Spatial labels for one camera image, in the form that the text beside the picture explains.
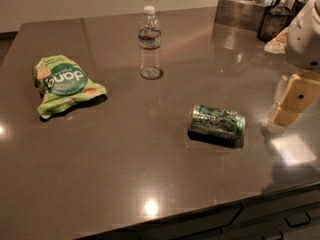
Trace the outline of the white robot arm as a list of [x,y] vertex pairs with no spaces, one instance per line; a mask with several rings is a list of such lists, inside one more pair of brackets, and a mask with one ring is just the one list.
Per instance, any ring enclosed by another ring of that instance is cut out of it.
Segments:
[[309,0],[290,23],[285,55],[301,72],[278,82],[268,115],[274,132],[292,125],[320,97],[320,0]]

